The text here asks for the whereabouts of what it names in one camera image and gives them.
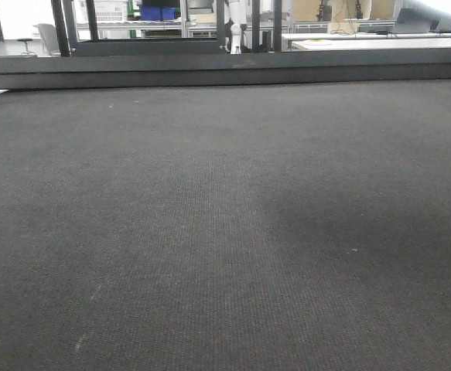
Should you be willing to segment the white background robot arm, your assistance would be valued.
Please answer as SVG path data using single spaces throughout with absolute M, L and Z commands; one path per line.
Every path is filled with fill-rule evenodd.
M 246 1 L 230 0 L 224 2 L 224 15 L 231 23 L 230 54 L 241 54 L 243 32 L 247 28 Z

